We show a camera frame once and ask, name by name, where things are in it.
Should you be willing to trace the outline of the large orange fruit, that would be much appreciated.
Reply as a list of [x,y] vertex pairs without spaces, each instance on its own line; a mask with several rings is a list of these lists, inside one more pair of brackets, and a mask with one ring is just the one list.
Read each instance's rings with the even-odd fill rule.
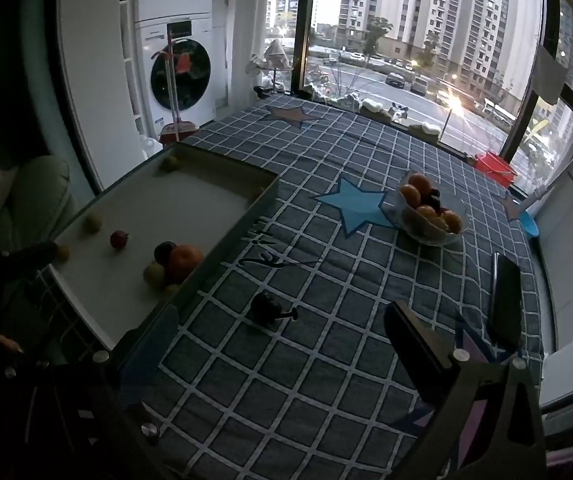
[[194,245],[182,244],[172,248],[170,265],[178,271],[192,271],[204,260],[203,253]]

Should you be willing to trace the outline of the red small apple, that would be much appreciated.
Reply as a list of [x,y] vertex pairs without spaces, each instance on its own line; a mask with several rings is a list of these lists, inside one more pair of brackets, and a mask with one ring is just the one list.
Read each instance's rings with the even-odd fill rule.
[[128,244],[129,234],[125,231],[115,231],[110,236],[110,245],[114,252],[121,252]]

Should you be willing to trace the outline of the yellow-green small fruit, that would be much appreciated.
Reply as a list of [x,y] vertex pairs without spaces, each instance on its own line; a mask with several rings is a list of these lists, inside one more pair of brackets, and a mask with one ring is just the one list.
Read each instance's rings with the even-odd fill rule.
[[82,229],[88,235],[98,234],[103,226],[102,219],[97,214],[87,214]]

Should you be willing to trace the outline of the dark plum fruit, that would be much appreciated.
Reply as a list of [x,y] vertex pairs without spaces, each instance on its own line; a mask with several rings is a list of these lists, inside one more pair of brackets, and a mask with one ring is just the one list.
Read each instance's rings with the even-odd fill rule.
[[172,261],[172,251],[176,248],[177,244],[171,240],[160,243],[154,249],[154,259],[161,266],[169,266]]

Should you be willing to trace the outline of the green-brown kiwi fruit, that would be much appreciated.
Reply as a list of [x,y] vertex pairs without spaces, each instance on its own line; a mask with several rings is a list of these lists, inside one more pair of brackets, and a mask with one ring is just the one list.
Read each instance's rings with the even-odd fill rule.
[[143,278],[145,283],[154,289],[162,289],[166,286],[164,266],[156,261],[145,266]]

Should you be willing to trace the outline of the checkered dark blue tablecloth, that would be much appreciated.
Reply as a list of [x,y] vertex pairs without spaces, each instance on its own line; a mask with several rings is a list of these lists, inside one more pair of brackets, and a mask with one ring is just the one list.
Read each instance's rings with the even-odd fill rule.
[[[486,330],[492,259],[521,268],[521,356],[543,364],[533,258],[501,188],[434,146],[367,118],[273,96],[211,124],[199,148],[274,171],[278,196],[193,300],[143,402],[160,454],[186,479],[383,479],[412,444],[396,422],[421,404],[383,326],[390,301],[454,341]],[[360,188],[384,204],[408,171],[462,200],[445,247],[364,223],[323,196]]]

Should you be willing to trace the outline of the glass fruit bowl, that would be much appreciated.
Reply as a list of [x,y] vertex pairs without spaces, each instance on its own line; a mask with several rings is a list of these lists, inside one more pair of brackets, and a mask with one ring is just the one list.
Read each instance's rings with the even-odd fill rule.
[[463,200],[420,171],[408,171],[393,198],[397,223],[422,244],[449,245],[469,227]]

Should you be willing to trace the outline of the red plastic basket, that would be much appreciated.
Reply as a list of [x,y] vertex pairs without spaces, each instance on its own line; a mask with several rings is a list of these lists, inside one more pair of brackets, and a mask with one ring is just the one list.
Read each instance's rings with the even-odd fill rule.
[[508,162],[492,152],[476,155],[474,167],[490,179],[502,185],[503,188],[509,188],[517,176],[516,171]]

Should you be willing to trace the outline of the white shallow tray box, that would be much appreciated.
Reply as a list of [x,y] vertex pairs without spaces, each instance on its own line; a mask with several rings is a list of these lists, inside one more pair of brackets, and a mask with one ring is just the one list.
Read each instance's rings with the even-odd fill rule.
[[[126,333],[148,324],[168,296],[145,283],[143,271],[166,240],[196,246],[204,262],[181,284],[192,292],[273,204],[275,172],[187,143],[145,160],[88,203],[59,232],[68,259],[50,268],[55,284],[102,348],[113,350]],[[103,222],[98,234],[82,229],[87,214]],[[129,234],[114,252],[110,236]]]

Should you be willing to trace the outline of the red broom with pole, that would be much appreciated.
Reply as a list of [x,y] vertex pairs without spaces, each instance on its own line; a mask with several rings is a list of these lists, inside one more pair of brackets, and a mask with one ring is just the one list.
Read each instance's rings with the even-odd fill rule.
[[172,139],[180,142],[186,140],[193,133],[198,132],[198,126],[190,120],[184,120],[180,114],[180,99],[177,84],[177,77],[180,75],[193,76],[193,63],[190,51],[177,52],[175,45],[181,44],[182,37],[177,37],[172,30],[172,25],[166,28],[166,46],[152,55],[153,62],[151,72],[151,87],[154,88],[157,82],[166,80],[166,93],[168,96],[168,107],[172,113],[172,122],[164,125],[160,130],[160,142],[164,145],[172,143]]

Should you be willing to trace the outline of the small table lamp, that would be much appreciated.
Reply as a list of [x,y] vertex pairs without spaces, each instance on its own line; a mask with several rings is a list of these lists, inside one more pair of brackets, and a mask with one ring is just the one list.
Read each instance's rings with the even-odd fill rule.
[[259,100],[285,93],[289,88],[285,76],[291,72],[291,61],[278,38],[269,42],[262,55],[253,54],[245,66],[245,73],[256,79],[253,90]]

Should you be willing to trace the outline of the lower white washing machine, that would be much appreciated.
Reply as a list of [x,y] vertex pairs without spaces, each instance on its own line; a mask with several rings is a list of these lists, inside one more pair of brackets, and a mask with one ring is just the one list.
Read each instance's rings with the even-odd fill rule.
[[212,18],[172,15],[136,24],[144,115],[152,136],[176,119],[201,127],[215,119]]

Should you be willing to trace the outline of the grey sofa cushion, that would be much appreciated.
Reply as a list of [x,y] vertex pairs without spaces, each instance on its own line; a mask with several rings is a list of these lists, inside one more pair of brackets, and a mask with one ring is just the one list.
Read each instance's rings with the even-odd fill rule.
[[0,211],[0,249],[54,240],[77,214],[65,160],[41,156],[18,168]]

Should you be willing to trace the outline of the white cabinet panel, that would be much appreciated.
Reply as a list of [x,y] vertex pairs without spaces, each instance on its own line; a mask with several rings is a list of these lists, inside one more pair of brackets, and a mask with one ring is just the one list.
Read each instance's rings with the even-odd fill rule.
[[128,88],[119,0],[58,0],[68,95],[100,188],[145,161]]

